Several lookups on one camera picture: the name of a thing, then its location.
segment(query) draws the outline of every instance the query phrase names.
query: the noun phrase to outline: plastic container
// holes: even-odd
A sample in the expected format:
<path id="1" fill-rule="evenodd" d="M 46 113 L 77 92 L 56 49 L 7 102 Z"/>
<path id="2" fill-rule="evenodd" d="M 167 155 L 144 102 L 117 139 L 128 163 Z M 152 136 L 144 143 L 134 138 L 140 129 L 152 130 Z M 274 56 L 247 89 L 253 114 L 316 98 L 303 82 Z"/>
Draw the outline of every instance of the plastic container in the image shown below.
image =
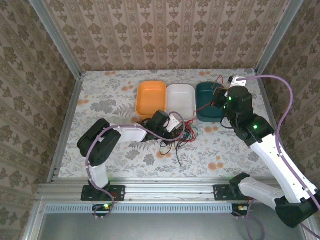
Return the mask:
<path id="1" fill-rule="evenodd" d="M 214 91 L 217 87 L 220 87 L 221 84 L 214 82 L 202 82 L 199 83 L 195 88 L 196 95 L 196 109 L 202 108 L 204 105 L 212 102 Z M 201 109 L 196 112 L 197 118 L 201 122 L 206 123 L 219 123 L 223 117 L 223 110 L 215 106 L 206 106 L 204 109 Z"/>
<path id="2" fill-rule="evenodd" d="M 196 91 L 187 84 L 173 84 L 166 89 L 166 113 L 177 112 L 185 121 L 194 118 Z"/>
<path id="3" fill-rule="evenodd" d="M 166 111 L 167 86 L 163 81 L 144 81 L 138 87 L 135 111 L 142 120 L 158 110 Z"/>

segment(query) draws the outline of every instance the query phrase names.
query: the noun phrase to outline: table surface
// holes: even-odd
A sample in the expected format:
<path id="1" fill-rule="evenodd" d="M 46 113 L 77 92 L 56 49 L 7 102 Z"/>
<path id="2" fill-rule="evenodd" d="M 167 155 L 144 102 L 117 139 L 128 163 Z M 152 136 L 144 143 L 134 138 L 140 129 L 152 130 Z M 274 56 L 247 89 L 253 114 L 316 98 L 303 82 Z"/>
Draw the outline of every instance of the table surface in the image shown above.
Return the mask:
<path id="1" fill-rule="evenodd" d="M 214 82 L 219 75 L 227 82 L 229 76 L 249 77 L 255 73 L 253 69 L 87 72 L 58 177 L 87 177 L 85 158 L 81 156 L 77 142 L 98 119 L 106 119 L 112 124 L 132 124 L 139 120 L 135 104 L 138 86 L 143 81 L 159 80 L 167 87 L 183 83 L 195 88 L 202 82 Z M 258 82 L 248 81 L 246 87 L 253 96 L 254 113 L 269 121 Z M 160 141 L 124 142 L 115 147 L 107 160 L 109 177 L 226 178 L 242 172 L 253 177 L 272 177 L 264 162 L 236 137 L 232 129 L 197 119 L 194 125 L 199 129 L 196 141 L 188 143 L 177 153 L 182 166 L 178 163 L 174 147 L 167 155 L 160 155 Z"/>

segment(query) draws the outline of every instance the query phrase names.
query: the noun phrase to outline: red wire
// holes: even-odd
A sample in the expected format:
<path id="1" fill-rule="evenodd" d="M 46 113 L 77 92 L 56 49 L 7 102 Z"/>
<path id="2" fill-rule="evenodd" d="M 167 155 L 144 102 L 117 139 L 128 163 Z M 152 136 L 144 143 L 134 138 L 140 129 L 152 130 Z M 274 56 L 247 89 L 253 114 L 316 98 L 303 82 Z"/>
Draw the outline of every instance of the red wire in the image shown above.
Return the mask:
<path id="1" fill-rule="evenodd" d="M 222 84 L 221 84 L 221 85 L 222 85 L 222 87 L 223 87 L 224 77 L 223 77 L 222 75 L 219 75 L 219 76 L 216 78 L 216 80 L 215 80 L 215 82 L 214 82 L 214 84 L 213 84 L 213 86 L 212 86 L 212 89 L 214 89 L 215 85 L 218 83 L 218 80 L 219 80 L 220 78 L 221 78 L 221 80 L 222 80 Z M 197 135 L 195 134 L 195 131 L 194 131 L 193 128 L 191 127 L 191 124 L 193 124 L 193 123 L 194 123 L 194 120 L 196 119 L 195 113 L 198 112 L 198 111 L 200 111 L 200 110 L 202 110 L 202 109 L 204 109 L 205 107 L 209 106 L 210 104 L 211 104 L 211 102 L 209 102 L 209 103 L 207 103 L 206 105 L 204 105 L 204 106 L 196 109 L 196 110 L 193 112 L 193 118 L 192 118 L 191 120 L 185 122 L 185 128 L 190 131 L 190 133 L 191 133 L 191 138 L 188 139 L 188 140 L 184 140 L 183 142 L 188 142 L 188 143 L 189 143 L 189 142 L 194 142 L 194 141 L 196 140 Z"/>
<path id="2" fill-rule="evenodd" d="M 119 198 L 118 198 L 118 194 L 116 194 L 115 192 L 110 192 L 111 195 L 117 200 L 116 204 L 119 202 Z"/>

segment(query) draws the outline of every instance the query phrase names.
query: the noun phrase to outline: patterned wallpaper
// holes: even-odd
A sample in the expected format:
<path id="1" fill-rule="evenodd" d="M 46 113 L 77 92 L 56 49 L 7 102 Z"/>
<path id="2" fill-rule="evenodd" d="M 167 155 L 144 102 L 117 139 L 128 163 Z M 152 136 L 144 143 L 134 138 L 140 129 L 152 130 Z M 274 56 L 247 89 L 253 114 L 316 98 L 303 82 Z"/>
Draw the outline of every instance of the patterned wallpaper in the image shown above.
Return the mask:
<path id="1" fill-rule="evenodd" d="M 288 154 L 320 188 L 320 1 L 305 0 L 271 59 L 265 74 L 284 77 L 294 104 L 282 128 Z M 288 106 L 278 81 L 264 82 L 277 121 Z"/>
<path id="2" fill-rule="evenodd" d="M 0 1 L 0 239 L 19 239 L 47 180 L 75 79 L 26 0 Z"/>
<path id="3" fill-rule="evenodd" d="M 289 0 L 44 0 L 83 71 L 254 68 Z"/>

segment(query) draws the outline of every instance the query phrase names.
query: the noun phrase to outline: purple cable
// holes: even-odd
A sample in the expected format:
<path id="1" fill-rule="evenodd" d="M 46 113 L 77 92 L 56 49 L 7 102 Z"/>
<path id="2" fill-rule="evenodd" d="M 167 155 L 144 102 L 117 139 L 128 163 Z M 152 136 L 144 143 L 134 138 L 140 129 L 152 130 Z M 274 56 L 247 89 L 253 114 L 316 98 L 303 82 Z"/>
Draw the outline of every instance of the purple cable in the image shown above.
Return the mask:
<path id="1" fill-rule="evenodd" d="M 96 206 L 94 209 L 93 209 L 93 216 L 95 218 L 97 218 L 97 211 L 98 209 L 102 209 L 104 206 Z"/>
<path id="2" fill-rule="evenodd" d="M 310 233 L 312 236 L 316 237 L 317 239 L 320 239 L 320 236 L 317 235 L 315 232 L 311 231 L 309 228 L 307 228 L 306 225 L 304 225 L 303 223 L 300 224 L 305 230 L 308 231 L 308 233 Z"/>
<path id="3" fill-rule="evenodd" d="M 277 79 L 281 82 L 283 82 L 286 87 L 288 88 L 289 92 L 290 92 L 290 102 L 288 105 L 288 108 L 286 109 L 285 113 L 283 114 L 282 118 L 280 119 L 278 126 L 277 126 L 277 130 L 275 132 L 275 145 L 276 145 L 276 149 L 281 157 L 281 159 L 283 160 L 284 164 L 288 167 L 288 169 L 292 172 L 292 174 L 295 176 L 295 178 L 299 181 L 299 183 L 302 185 L 302 187 L 306 190 L 306 192 L 309 194 L 310 198 L 314 201 L 316 207 L 319 209 L 320 211 L 320 204 L 317 201 L 317 199 L 315 198 L 315 196 L 312 194 L 312 192 L 309 190 L 308 186 L 304 183 L 304 181 L 299 177 L 299 175 L 295 172 L 295 170 L 291 167 L 291 165 L 288 163 L 287 159 L 283 156 L 281 148 L 280 148 L 280 129 L 282 126 L 282 123 L 284 122 L 285 118 L 287 117 L 291 106 L 294 102 L 294 93 L 292 91 L 291 86 L 289 85 L 289 83 L 284 80 L 282 77 L 279 76 L 275 76 L 275 75 L 258 75 L 258 76 L 250 76 L 250 77 L 245 77 L 245 78 L 240 78 L 237 81 L 243 81 L 243 80 L 256 80 L 259 78 L 270 78 L 270 79 Z M 303 228 L 305 228 L 309 233 L 311 233 L 312 235 L 316 236 L 316 234 L 311 231 L 310 229 L 308 229 L 305 225 L 301 224 Z"/>
<path id="4" fill-rule="evenodd" d="M 90 170 L 89 170 L 89 165 L 90 165 L 89 157 L 90 157 L 91 152 L 92 152 L 92 150 L 94 149 L 95 145 L 97 144 L 97 142 L 99 141 L 99 139 L 100 139 L 107 131 L 109 131 L 109 130 L 111 130 L 111 129 L 116 129 L 116 128 L 119 128 L 119 127 L 121 127 L 121 128 L 132 128 L 132 127 L 135 127 L 135 128 L 137 128 L 137 129 L 142 129 L 142 130 L 144 130 L 144 131 L 147 131 L 148 133 L 154 135 L 155 137 L 157 137 L 158 139 L 161 139 L 161 140 L 163 140 L 163 141 L 168 141 L 168 142 L 176 141 L 176 140 L 180 139 L 180 138 L 185 134 L 186 124 L 185 124 L 185 121 L 184 121 L 183 117 L 182 117 L 178 112 L 172 111 L 172 112 L 169 113 L 169 115 L 170 115 L 170 114 L 177 114 L 177 115 L 179 116 L 181 122 L 182 122 L 182 125 L 183 125 L 183 130 L 182 130 L 181 134 L 180 134 L 178 137 L 176 137 L 176 138 L 168 139 L 168 138 L 161 137 L 161 136 L 153 133 L 152 131 L 150 131 L 150 130 L 148 130 L 148 129 L 145 129 L 145 128 L 144 128 L 143 126 L 141 126 L 141 125 L 125 124 L 125 125 L 113 125 L 113 126 L 107 127 L 107 128 L 104 129 L 102 132 L 100 132 L 100 134 L 99 134 L 99 135 L 96 137 L 96 139 L 93 141 L 93 143 L 92 143 L 92 145 L 90 146 L 89 151 L 88 151 L 88 153 L 86 154 L 86 157 L 85 157 L 85 168 L 86 168 L 86 172 L 87 172 L 88 177 L 89 177 L 89 181 L 90 181 L 90 183 L 92 184 L 92 186 L 93 186 L 95 189 L 97 189 L 97 190 L 99 190 L 99 191 L 101 191 L 101 192 L 104 192 L 105 194 L 107 194 L 107 195 L 112 199 L 112 206 L 110 207 L 110 211 L 104 216 L 105 218 L 108 217 L 108 216 L 110 215 L 110 213 L 112 212 L 112 210 L 113 210 L 113 208 L 114 208 L 114 206 L 115 206 L 115 199 L 114 199 L 114 197 L 113 197 L 108 191 L 102 189 L 101 187 L 98 187 L 98 186 L 96 185 L 96 183 L 92 180 L 92 175 L 91 175 Z"/>
<path id="5" fill-rule="evenodd" d="M 265 231 L 265 229 L 264 229 L 264 225 L 262 224 L 262 222 L 261 222 L 258 218 L 250 215 L 250 210 L 251 210 L 254 202 L 255 202 L 255 199 L 253 199 L 253 200 L 250 202 L 249 207 L 248 207 L 248 209 L 247 209 L 247 211 L 246 211 L 246 223 L 245 223 L 246 231 L 247 231 L 247 233 L 248 233 L 248 236 L 249 236 L 250 240 L 254 240 L 254 238 L 253 238 L 252 235 L 251 235 L 250 226 L 249 226 L 249 219 L 254 219 L 254 220 L 256 220 L 256 221 L 260 224 L 260 226 L 261 226 L 261 228 L 262 228 L 262 239 L 261 239 L 261 240 L 264 240 L 265 237 L 266 237 L 266 231 Z"/>

